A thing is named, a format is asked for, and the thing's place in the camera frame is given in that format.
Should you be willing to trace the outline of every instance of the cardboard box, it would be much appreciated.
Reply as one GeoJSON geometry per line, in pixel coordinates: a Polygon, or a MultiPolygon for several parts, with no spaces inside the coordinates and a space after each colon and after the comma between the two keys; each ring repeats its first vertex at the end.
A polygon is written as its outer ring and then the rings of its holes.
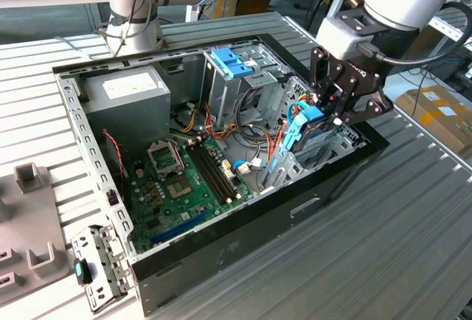
{"type": "MultiPolygon", "coordinates": [[[[407,91],[396,102],[410,116],[417,92],[407,91]]],[[[442,86],[421,89],[414,119],[464,159],[472,156],[472,111],[442,86]]]]}

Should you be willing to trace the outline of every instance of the blue plastic bracket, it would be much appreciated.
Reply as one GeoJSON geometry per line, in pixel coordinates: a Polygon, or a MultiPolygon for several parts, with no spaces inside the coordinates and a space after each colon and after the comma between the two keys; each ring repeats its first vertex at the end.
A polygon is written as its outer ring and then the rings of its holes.
{"type": "Polygon", "coordinates": [[[283,139],[283,146],[287,150],[290,150],[295,142],[298,142],[302,138],[303,125],[321,119],[323,116],[324,114],[316,106],[303,109],[302,112],[295,116],[293,122],[290,124],[288,132],[283,139]]]}
{"type": "Polygon", "coordinates": [[[216,63],[231,78],[243,77],[254,73],[254,69],[245,65],[241,57],[236,55],[231,49],[213,49],[212,56],[216,63]]]}

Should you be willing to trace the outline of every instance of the green circuit board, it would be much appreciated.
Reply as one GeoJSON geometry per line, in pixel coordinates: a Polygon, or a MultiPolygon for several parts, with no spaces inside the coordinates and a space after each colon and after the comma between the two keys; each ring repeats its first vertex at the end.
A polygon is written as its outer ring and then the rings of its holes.
{"type": "MultiPolygon", "coordinates": [[[[217,143],[208,139],[203,147],[213,158],[215,166],[223,172],[221,162],[225,157],[217,143]]],[[[184,145],[177,147],[184,163],[184,170],[180,174],[172,173],[159,179],[147,154],[126,166],[131,182],[128,185],[129,201],[125,204],[134,225],[131,239],[139,253],[252,198],[251,190],[242,181],[233,183],[233,179],[225,177],[238,198],[230,203],[219,201],[187,149],[189,148],[184,145]],[[140,177],[136,173],[136,167],[142,170],[139,172],[140,177]]],[[[160,153],[153,154],[158,167],[173,163],[168,151],[160,153]]]]}

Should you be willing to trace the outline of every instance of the ram slot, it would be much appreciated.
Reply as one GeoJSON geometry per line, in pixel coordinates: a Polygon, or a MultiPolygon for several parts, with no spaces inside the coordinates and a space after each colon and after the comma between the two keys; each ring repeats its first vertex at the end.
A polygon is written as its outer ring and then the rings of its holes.
{"type": "Polygon", "coordinates": [[[228,198],[236,196],[235,191],[204,147],[191,147],[187,149],[187,152],[220,204],[224,204],[228,198]]]}

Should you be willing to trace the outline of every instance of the metal workbench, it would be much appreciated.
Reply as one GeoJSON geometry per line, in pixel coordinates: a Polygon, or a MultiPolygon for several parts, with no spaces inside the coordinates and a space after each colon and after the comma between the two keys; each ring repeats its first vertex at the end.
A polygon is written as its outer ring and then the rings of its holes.
{"type": "MultiPolygon", "coordinates": [[[[472,7],[472,0],[467,0],[465,3],[469,7],[472,7]]],[[[458,9],[449,8],[438,12],[438,14],[431,19],[429,25],[445,36],[433,50],[432,55],[436,55],[444,47],[448,39],[458,41],[461,38],[467,25],[467,18],[464,13],[458,9]]],[[[472,38],[469,38],[464,47],[472,51],[472,38]]]]}
{"type": "MultiPolygon", "coordinates": [[[[268,32],[305,65],[313,47],[309,35],[276,13],[163,30],[171,46],[268,32]]],[[[69,40],[92,58],[109,56],[97,36],[69,40]]],[[[49,168],[68,244],[103,218],[50,72],[81,56],[60,40],[0,46],[0,173],[27,161],[49,168]]],[[[398,111],[371,124],[391,145],[341,199],[155,318],[454,319],[472,297],[472,169],[398,111]]],[[[141,310],[129,294],[93,317],[71,275],[0,314],[139,319],[141,310]]]]}

